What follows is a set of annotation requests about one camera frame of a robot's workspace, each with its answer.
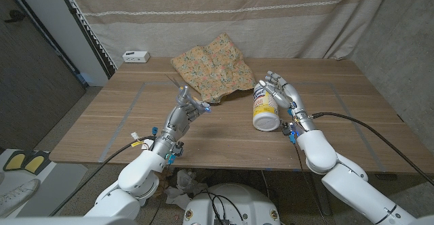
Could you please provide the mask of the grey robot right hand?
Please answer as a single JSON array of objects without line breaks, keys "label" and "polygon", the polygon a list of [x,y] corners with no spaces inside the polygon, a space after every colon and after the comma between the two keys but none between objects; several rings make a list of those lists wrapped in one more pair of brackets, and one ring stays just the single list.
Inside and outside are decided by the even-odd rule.
[{"label": "grey robot right hand", "polygon": [[301,96],[282,76],[268,71],[265,80],[259,80],[259,84],[271,94],[278,106],[290,111],[293,122],[302,133],[317,130],[314,122],[308,117]]}]

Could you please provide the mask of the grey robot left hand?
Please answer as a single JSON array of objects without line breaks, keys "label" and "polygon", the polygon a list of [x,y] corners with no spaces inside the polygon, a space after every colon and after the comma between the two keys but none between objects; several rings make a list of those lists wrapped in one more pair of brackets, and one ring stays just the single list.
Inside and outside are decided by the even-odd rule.
[{"label": "grey robot left hand", "polygon": [[211,112],[211,106],[193,97],[189,90],[188,86],[180,87],[176,97],[178,104],[167,116],[161,135],[153,144],[152,151],[164,159],[167,155],[180,157],[183,153],[183,143],[180,139],[189,130],[190,123],[203,113]]}]

